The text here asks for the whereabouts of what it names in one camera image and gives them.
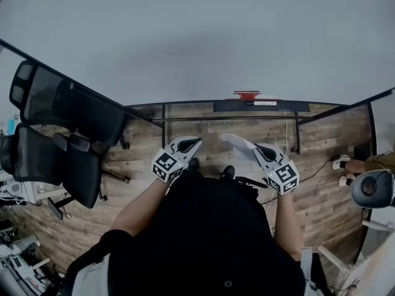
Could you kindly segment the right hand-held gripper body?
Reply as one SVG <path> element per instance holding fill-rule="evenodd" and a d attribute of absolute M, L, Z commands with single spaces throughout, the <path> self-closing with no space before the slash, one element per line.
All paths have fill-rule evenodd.
<path fill-rule="evenodd" d="M 278 195 L 285 195 L 298 187 L 299 172 L 292 160 L 281 158 L 272 167 L 264 171 L 268 185 L 277 191 Z"/>

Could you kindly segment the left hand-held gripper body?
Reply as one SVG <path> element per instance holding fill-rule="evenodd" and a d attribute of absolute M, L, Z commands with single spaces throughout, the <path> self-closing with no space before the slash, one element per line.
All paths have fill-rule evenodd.
<path fill-rule="evenodd" d="M 186 141 L 173 142 L 161 148 L 151 163 L 152 172 L 164 183 L 171 183 L 189 165 L 187 149 Z"/>

